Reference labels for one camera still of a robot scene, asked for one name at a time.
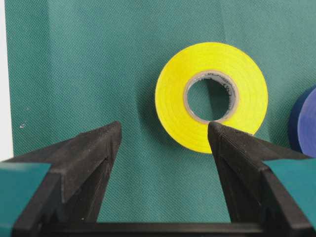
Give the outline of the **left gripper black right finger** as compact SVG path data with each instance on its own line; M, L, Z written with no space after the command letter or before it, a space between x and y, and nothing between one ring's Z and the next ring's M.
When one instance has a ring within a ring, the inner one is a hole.
M316 227L285 185L301 190L313 159L212 121L208 142L230 219L256 223L269 237L313 237Z

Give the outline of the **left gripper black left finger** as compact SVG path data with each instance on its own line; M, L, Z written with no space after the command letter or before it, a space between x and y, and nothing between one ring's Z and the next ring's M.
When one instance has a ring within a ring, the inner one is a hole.
M0 234L35 237L45 225L95 222L121 143L110 124L0 163Z

